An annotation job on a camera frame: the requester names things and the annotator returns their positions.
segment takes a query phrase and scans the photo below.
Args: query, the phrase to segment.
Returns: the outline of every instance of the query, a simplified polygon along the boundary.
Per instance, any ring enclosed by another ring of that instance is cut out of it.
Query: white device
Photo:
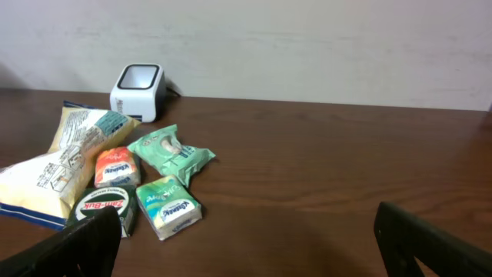
[[[109,95],[111,110],[141,117],[142,122],[153,122],[157,116],[158,90],[165,90],[164,71],[160,65],[128,65],[120,74]]]

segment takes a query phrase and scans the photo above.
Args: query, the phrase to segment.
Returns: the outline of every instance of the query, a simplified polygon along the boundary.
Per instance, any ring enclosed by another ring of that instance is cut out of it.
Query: printed label
[[[129,230],[130,229],[130,224],[131,221],[133,220],[133,211],[131,209],[128,209],[128,214],[126,215],[126,222],[124,223],[125,229]]]
[[[38,177],[38,183],[36,185],[45,189],[52,189],[56,192],[62,192],[74,174],[74,169],[49,162],[43,173]]]
[[[128,118],[126,118],[126,116],[118,112],[108,111],[95,123],[95,125],[102,130],[102,133],[105,134],[105,136],[109,136],[123,127],[127,121]]]
[[[69,169],[79,169],[84,165],[84,156],[80,152],[80,147],[70,145],[60,156],[60,165]]]
[[[128,200],[128,193],[122,188],[109,187],[96,189],[78,203],[75,208],[75,216],[77,220],[81,220],[109,205],[114,206],[118,210],[118,214],[121,215],[128,206]]]
[[[126,178],[123,178],[123,179],[121,179],[119,181],[109,182],[109,185],[113,185],[113,186],[124,185],[124,184],[128,184],[130,181],[131,181],[131,178],[130,177],[126,177]]]
[[[161,218],[164,223],[171,222],[178,217],[190,212],[194,209],[194,205],[187,199],[174,200],[161,209]]]
[[[172,229],[173,232],[179,232],[179,230],[183,229],[186,226],[189,226],[192,222],[192,219],[186,219],[183,222],[179,223],[176,227]]]
[[[63,133],[61,134],[60,142],[58,144],[60,148],[64,148],[73,142],[82,140],[85,131],[87,130],[85,121],[88,118],[89,112],[90,111],[87,110],[70,112],[66,119]]]
[[[181,187],[179,187],[177,185],[173,185],[170,189],[164,190],[161,195],[147,196],[147,198],[145,199],[145,204],[149,205],[152,202],[154,202],[155,200],[160,200],[160,201],[165,200],[167,197],[171,196],[173,193],[175,193],[176,191],[179,191],[180,189],[181,189]]]
[[[123,100],[116,99],[116,110],[120,113],[123,113]]]
[[[181,149],[181,152],[179,153],[179,155],[183,156],[184,158],[187,158],[188,156],[191,156],[193,155],[193,153],[195,152],[195,148],[194,147],[191,147],[191,146],[183,146],[183,148]]]
[[[119,162],[106,166],[102,173],[103,180],[116,179],[119,176],[130,175],[133,173],[131,165],[127,162]]]
[[[83,152],[87,152],[89,149],[93,149],[103,143],[104,140],[106,140],[106,137],[103,136],[101,130],[98,127],[92,126],[85,132],[81,149]]]

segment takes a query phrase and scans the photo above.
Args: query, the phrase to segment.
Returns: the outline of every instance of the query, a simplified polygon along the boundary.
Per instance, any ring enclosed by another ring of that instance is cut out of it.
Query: green and white packet
[[[138,205],[160,240],[201,219],[201,205],[173,176],[137,188]]]
[[[181,145],[177,125],[159,129],[131,143],[128,149],[154,167],[161,175],[175,175],[189,187],[190,177],[215,157],[208,149]]]

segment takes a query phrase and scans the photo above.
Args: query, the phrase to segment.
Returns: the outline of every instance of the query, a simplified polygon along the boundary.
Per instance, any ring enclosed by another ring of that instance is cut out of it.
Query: white wall
[[[2,0],[0,86],[487,110],[489,0]]]

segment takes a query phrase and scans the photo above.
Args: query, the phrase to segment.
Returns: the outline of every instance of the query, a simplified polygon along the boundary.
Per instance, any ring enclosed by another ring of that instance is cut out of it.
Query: wooden table
[[[0,167],[47,151],[63,99],[109,104],[108,94],[0,91]],[[216,98],[167,105],[126,143],[177,123],[184,143],[214,151],[191,182],[204,219],[159,242],[140,216],[113,276],[383,276],[372,232],[380,201],[492,251],[486,112]],[[146,182],[159,177],[144,168]],[[53,233],[0,216],[0,259]]]

